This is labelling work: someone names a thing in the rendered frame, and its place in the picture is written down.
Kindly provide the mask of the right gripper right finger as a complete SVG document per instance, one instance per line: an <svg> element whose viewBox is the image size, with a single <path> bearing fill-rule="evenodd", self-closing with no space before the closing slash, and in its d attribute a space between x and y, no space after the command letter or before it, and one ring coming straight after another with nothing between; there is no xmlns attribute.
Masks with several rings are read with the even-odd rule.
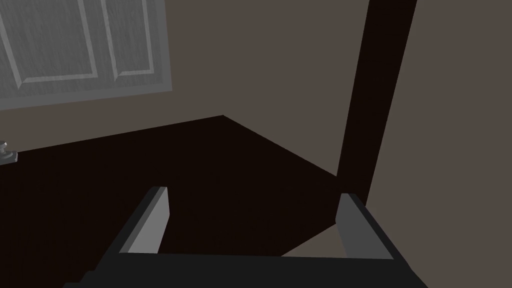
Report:
<svg viewBox="0 0 512 288"><path fill-rule="evenodd" d="M335 223L348 258L404 259L356 194L340 195Z"/></svg>

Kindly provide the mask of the grey panelled door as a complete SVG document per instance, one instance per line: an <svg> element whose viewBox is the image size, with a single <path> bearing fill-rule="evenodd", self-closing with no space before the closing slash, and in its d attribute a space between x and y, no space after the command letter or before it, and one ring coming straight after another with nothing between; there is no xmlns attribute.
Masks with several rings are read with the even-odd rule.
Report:
<svg viewBox="0 0 512 288"><path fill-rule="evenodd" d="M171 90L164 0L0 0L0 111Z"/></svg>

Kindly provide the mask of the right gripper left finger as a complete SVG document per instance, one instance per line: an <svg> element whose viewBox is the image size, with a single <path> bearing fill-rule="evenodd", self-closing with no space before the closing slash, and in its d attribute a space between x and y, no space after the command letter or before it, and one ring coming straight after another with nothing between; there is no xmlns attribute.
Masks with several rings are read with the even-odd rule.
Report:
<svg viewBox="0 0 512 288"><path fill-rule="evenodd" d="M170 218L168 188L152 187L107 250L108 254L156 254Z"/></svg>

